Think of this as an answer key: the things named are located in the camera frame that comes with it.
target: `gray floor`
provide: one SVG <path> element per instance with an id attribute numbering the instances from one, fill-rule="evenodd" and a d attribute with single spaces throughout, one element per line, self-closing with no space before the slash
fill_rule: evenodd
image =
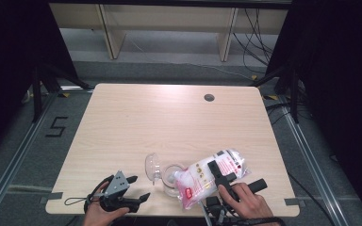
<path id="1" fill-rule="evenodd" d="M 168 83 L 247 86 L 252 73 L 244 67 L 243 51 L 233 40 L 227 62 L 220 62 L 215 34 L 190 32 L 129 32 L 118 59 L 108 58 L 102 32 L 62 29 L 79 77 L 91 84 L 112 83 Z M 273 47 L 276 36 L 263 36 L 263 41 Z M 252 47 L 263 60 L 262 51 Z M 245 63 L 251 70 L 265 70 L 265 65 L 250 56 Z M 276 81 L 260 88 L 263 95 L 273 94 Z M 60 81 L 62 85 L 71 85 Z M 73 216 L 49 215 L 41 200 L 47 197 L 69 150 L 77 126 L 91 96 L 90 92 L 71 90 L 67 98 L 56 97 L 47 110 L 38 134 L 13 178 L 7 195 L 0 204 L 0 225 L 66 225 Z M 265 100 L 265 105 L 277 104 L 277 100 Z M 304 105 L 299 106 L 300 126 L 308 144 L 316 156 L 321 170 L 335 193 L 349 225 L 362 225 L 362 203 L 355 195 L 349 181 L 337 162 L 330 159 L 331 150 L 324 141 L 316 123 Z M 286 116 L 281 108 L 270 115 L 288 172 L 290 172 L 313 196 L 324 205 L 312 174 L 304 160 Z M 24 104 L 0 145 L 0 179 L 18 151 L 33 116 L 32 102 Z M 57 130 L 50 128 L 55 117 L 67 117 L 58 121 L 65 126 L 61 137 L 47 137 Z M 296 218 L 284 218 L 287 225 L 331 225 L 320 208 L 307 193 L 291 180 L 296 197 L 301 202 L 301 214 Z M 72 225 L 80 225 L 80 216 Z M 180 225 L 198 224 L 203 221 L 176 219 Z M 123 225 L 165 225 L 166 220 L 134 219 Z"/>

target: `black cable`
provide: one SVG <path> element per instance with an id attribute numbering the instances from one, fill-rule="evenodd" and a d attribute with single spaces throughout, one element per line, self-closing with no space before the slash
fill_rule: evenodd
<path id="1" fill-rule="evenodd" d="M 256 21 L 255 25 L 252 27 L 252 29 L 255 31 L 256 24 L 258 24 L 258 21 Z M 245 33 L 246 39 L 248 39 L 248 44 L 251 43 L 254 47 L 260 50 L 264 50 L 263 47 L 257 46 L 252 42 L 252 37 L 254 36 L 254 32 L 252 32 L 251 37 L 248 37 L 248 34 Z"/>
<path id="2" fill-rule="evenodd" d="M 82 202 L 82 201 L 85 201 L 87 198 L 69 198 L 67 200 L 64 201 L 64 205 L 72 205 L 72 204 L 76 204 L 78 202 Z M 70 200 L 78 200 L 78 201 L 75 201 L 75 202 L 70 202 L 70 203 L 67 203 L 67 201 L 70 201 Z"/>
<path id="3" fill-rule="evenodd" d="M 275 109 L 275 108 L 278 108 L 281 106 L 289 106 L 289 105 L 290 105 L 290 103 L 269 105 L 269 106 L 266 106 L 266 110 L 271 110 L 271 109 Z"/>
<path id="4" fill-rule="evenodd" d="M 256 21 L 255 21 L 255 25 L 254 25 L 252 23 L 252 20 L 251 20 L 249 14 L 248 14 L 248 11 L 245 9 L 245 14 L 246 14 L 246 17 L 248 18 L 249 24 L 252 27 L 253 34 L 255 34 L 257 40 L 259 41 L 259 43 L 260 43 L 260 45 L 262 47 L 260 48 L 260 47 L 256 46 L 255 44 L 254 44 L 254 46 L 263 51 L 264 56 L 266 57 L 267 61 L 269 62 L 270 61 L 270 56 L 269 56 L 268 52 L 270 52 L 272 54 L 272 49 L 270 47 L 268 47 L 266 44 L 264 44 L 263 40 L 261 39 L 260 23 L 258 21 L 258 16 L 259 16 L 260 9 L 257 8 L 255 10 L 255 12 L 256 12 L 256 16 L 255 16 Z"/>
<path id="5" fill-rule="evenodd" d="M 274 121 L 271 125 L 275 125 L 279 120 L 281 120 L 284 116 L 286 116 L 287 114 L 289 114 L 290 112 L 287 112 L 285 114 L 283 114 L 282 116 L 280 116 L 276 121 Z"/>
<path id="6" fill-rule="evenodd" d="M 242 219 L 237 221 L 238 225 L 262 225 L 266 223 L 279 223 L 281 226 L 286 226 L 285 222 L 278 217 L 271 218 L 252 218 L 252 219 Z"/>
<path id="7" fill-rule="evenodd" d="M 70 226 L 75 222 L 75 220 L 78 219 L 78 216 L 74 216 L 65 226 Z"/>
<path id="8" fill-rule="evenodd" d="M 245 54 L 246 54 L 246 53 L 248 53 L 250 56 L 252 56 L 253 58 L 255 58 L 257 61 L 260 61 L 260 63 L 262 63 L 262 64 L 264 64 L 264 65 L 266 65 L 266 66 L 268 65 L 267 62 L 263 61 L 261 58 L 259 58 L 257 55 L 255 55 L 252 51 L 250 51 L 250 50 L 247 48 L 247 45 L 249 44 L 249 42 L 248 42 L 248 44 L 245 46 L 245 45 L 243 45 L 242 42 L 238 39 L 238 37 L 237 37 L 237 35 L 236 35 L 235 33 L 233 33 L 233 35 L 234 35 L 235 39 L 238 41 L 239 45 L 240 45 L 240 46 L 242 47 L 242 49 L 243 49 L 243 64 L 245 65 L 245 67 L 247 67 L 246 64 L 245 64 Z"/>
<path id="9" fill-rule="evenodd" d="M 276 108 L 273 108 L 269 113 L 267 113 L 267 116 L 270 116 L 270 114 L 275 110 Z"/>
<path id="10" fill-rule="evenodd" d="M 322 205 L 311 195 L 311 193 L 290 173 L 288 172 L 288 176 L 292 178 L 292 180 L 310 197 L 310 199 L 313 200 L 313 202 L 320 208 L 320 210 L 325 214 L 325 216 L 330 221 L 331 225 L 335 226 L 334 221 L 331 219 L 331 217 L 328 215 L 327 211 L 322 207 Z"/>

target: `wire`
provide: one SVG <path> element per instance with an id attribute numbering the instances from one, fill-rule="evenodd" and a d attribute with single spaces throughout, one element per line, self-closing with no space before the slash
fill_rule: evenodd
<path id="1" fill-rule="evenodd" d="M 245 62 L 245 55 L 246 55 L 246 52 L 253 58 L 255 58 L 256 60 L 260 61 L 262 64 L 264 65 L 268 65 L 267 62 L 263 61 L 261 58 L 259 58 L 257 55 L 255 55 L 252 51 L 250 51 L 248 49 L 248 45 L 249 45 L 249 42 L 246 44 L 246 45 L 243 45 L 242 42 L 238 39 L 237 35 L 235 33 L 233 33 L 235 39 L 237 40 L 237 42 L 239 43 L 239 45 L 242 47 L 243 49 L 243 55 L 242 55 L 242 60 L 243 60 L 243 65 L 245 66 L 245 68 L 253 73 L 263 73 L 263 72 L 257 72 L 257 71 L 254 71 L 252 69 L 250 69 L 247 65 L 246 65 L 246 62 Z"/>
<path id="2" fill-rule="evenodd" d="M 201 203 L 201 206 L 203 208 L 204 214 L 205 216 L 208 217 L 208 215 L 210 214 L 210 210 L 207 206 L 204 206 Z M 240 216 L 236 215 L 236 212 L 234 209 L 232 209 L 232 207 L 230 206 L 225 206 L 225 205 L 221 205 L 222 210 L 224 211 L 224 216 L 226 217 L 226 219 L 228 219 L 228 222 L 225 221 L 219 221 L 220 217 L 215 217 L 215 219 L 217 220 L 216 225 L 222 225 L 222 226 L 235 226 L 235 225 L 262 225 L 262 224 L 266 224 L 266 223 L 279 223 L 279 225 L 281 226 L 286 226 L 285 222 L 278 217 L 270 217 L 270 218 L 241 218 Z M 231 221 L 232 219 L 227 216 L 227 212 L 230 213 L 237 221 Z"/>
<path id="3" fill-rule="evenodd" d="M 65 226 L 70 226 L 73 224 L 73 222 L 76 222 L 76 220 L 78 219 L 78 216 L 74 216 Z"/>
<path id="4" fill-rule="evenodd" d="M 145 54 L 146 58 L 148 58 L 149 60 L 152 60 L 154 62 L 158 62 L 158 63 L 168 63 L 168 64 L 174 64 L 174 65 L 192 65 L 192 66 L 197 66 L 197 67 L 202 67 L 202 68 L 209 68 L 209 69 L 214 69 L 214 70 L 217 70 L 221 73 L 229 73 L 229 74 L 233 74 L 233 75 L 238 75 L 238 76 L 242 76 L 244 78 L 247 78 L 248 80 L 251 80 L 251 81 L 255 81 L 253 78 L 250 78 L 249 76 L 247 75 L 244 75 L 244 74 L 241 74 L 241 73 L 231 73 L 231 72 L 228 72 L 228 71 L 224 71 L 224 70 L 221 70 L 219 68 L 216 68 L 216 67 L 212 67 L 212 66 L 207 66 L 207 65 L 203 65 L 203 64 L 193 64 L 193 63 L 174 63 L 174 62 L 170 62 L 170 61 L 165 61 L 165 60 L 157 60 L 157 59 L 153 59 L 151 57 L 149 57 L 146 52 L 140 48 L 133 40 L 129 39 L 134 45 L 135 47 L 137 47 L 142 53 Z"/>
<path id="5" fill-rule="evenodd" d="M 287 114 L 289 114 L 290 112 L 287 112 L 285 114 L 283 114 L 282 116 L 280 116 L 276 121 L 274 121 L 271 125 L 275 125 L 279 120 L 281 120 L 284 116 L 286 116 Z"/>
<path id="6" fill-rule="evenodd" d="M 310 199 L 313 200 L 313 202 L 320 208 L 320 210 L 327 216 L 328 220 L 330 221 L 331 225 L 335 226 L 334 221 L 331 219 L 331 217 L 328 215 L 324 207 L 311 195 L 311 193 L 290 173 L 288 172 L 288 176 L 292 178 L 292 180 L 310 197 Z"/>
<path id="7" fill-rule="evenodd" d="M 252 23 L 252 20 L 248 14 L 248 11 L 247 9 L 245 9 L 245 14 L 246 14 L 246 17 L 248 18 L 248 21 L 249 21 L 249 24 L 251 25 L 252 27 L 252 35 L 251 35 L 251 38 L 253 36 L 253 34 L 255 34 L 257 40 L 259 41 L 261 47 L 258 47 L 254 44 L 255 47 L 257 47 L 258 49 L 262 50 L 263 51 L 263 54 L 264 56 L 266 57 L 267 61 L 269 62 L 270 61 L 270 56 L 269 56 L 269 53 L 272 54 L 272 49 L 270 47 L 268 47 L 266 44 L 264 44 L 262 38 L 261 38 L 261 32 L 260 32 L 260 23 L 258 21 L 258 18 L 259 18 L 259 13 L 260 13 L 260 9 L 257 8 L 255 10 L 255 25 Z"/>
<path id="8" fill-rule="evenodd" d="M 289 105 L 290 105 L 290 103 L 269 105 L 269 106 L 266 106 L 266 110 L 271 110 L 271 109 L 275 109 L 275 108 L 278 108 L 281 106 L 289 106 Z"/>
<path id="9" fill-rule="evenodd" d="M 270 114 L 275 110 L 275 108 L 273 108 L 269 113 L 267 113 L 267 116 L 270 116 Z"/>
<path id="10" fill-rule="evenodd" d="M 78 202 L 85 201 L 86 199 L 87 199 L 87 198 L 69 198 L 69 199 L 67 199 L 67 200 L 64 201 L 64 204 L 65 204 L 65 205 L 72 205 L 72 204 L 76 204 L 76 203 L 78 203 Z M 77 201 L 68 203 L 67 201 L 70 201 L 70 200 L 77 200 Z"/>

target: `red label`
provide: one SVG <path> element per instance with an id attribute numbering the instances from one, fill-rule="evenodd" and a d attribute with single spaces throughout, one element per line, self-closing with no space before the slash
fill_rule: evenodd
<path id="1" fill-rule="evenodd" d="M 192 190 L 189 188 L 185 189 L 185 194 L 187 195 L 187 199 L 192 198 Z"/>

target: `metal bar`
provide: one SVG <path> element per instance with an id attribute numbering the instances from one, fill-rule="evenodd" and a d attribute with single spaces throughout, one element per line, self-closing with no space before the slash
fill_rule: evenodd
<path id="1" fill-rule="evenodd" d="M 23 139 L 15 155 L 13 155 L 10 163 L 8 164 L 8 167 L 3 173 L 0 179 L 0 203 L 4 199 L 4 196 L 8 190 L 10 183 L 13 181 L 14 176 L 18 172 L 20 166 L 22 165 L 25 159 L 26 154 L 28 153 L 28 150 L 31 147 L 31 144 L 33 143 L 35 137 L 37 136 L 37 132 L 43 123 L 48 108 L 55 101 L 56 97 L 57 97 L 56 93 L 51 93 L 47 97 L 45 105 L 43 107 L 44 110 L 42 111 L 41 116 L 38 118 L 37 121 L 31 123 L 31 126 L 28 129 L 27 134 L 25 135 L 25 138 Z"/>
<path id="2" fill-rule="evenodd" d="M 41 84 L 40 84 L 40 75 L 39 68 L 35 67 L 34 72 L 32 73 L 32 90 L 34 94 L 34 119 L 32 122 L 37 121 L 42 113 L 42 100 L 41 100 Z"/>
<path id="3" fill-rule="evenodd" d="M 204 204 L 202 203 L 202 201 L 198 201 L 198 203 L 202 208 L 202 212 L 204 213 L 204 217 L 205 217 L 207 226 L 212 226 L 211 221 L 210 221 L 210 217 L 208 216 L 207 211 L 205 210 Z"/>
<path id="4" fill-rule="evenodd" d="M 94 89 L 82 89 L 77 86 L 61 86 L 61 91 L 58 94 L 62 93 L 93 93 Z"/>
<path id="5" fill-rule="evenodd" d="M 171 7 L 210 7 L 210 8 L 273 8 L 289 9 L 292 0 L 49 0 L 49 3 L 171 6 Z"/>
<path id="6" fill-rule="evenodd" d="M 282 104 L 287 103 L 287 99 L 284 95 L 279 95 L 279 100 Z M 336 225 L 349 225 L 345 215 L 342 212 L 339 201 L 337 200 L 332 188 L 328 185 L 328 182 L 321 171 L 321 168 L 316 160 L 316 157 L 311 152 L 311 149 L 304 137 L 304 133 L 301 130 L 299 124 L 295 123 L 294 119 L 288 114 L 288 109 L 283 107 L 283 111 L 287 117 L 289 127 L 298 142 L 299 148 L 304 156 L 304 160 L 313 176 L 314 182 L 324 200 L 325 206 L 330 213 L 331 219 Z"/>

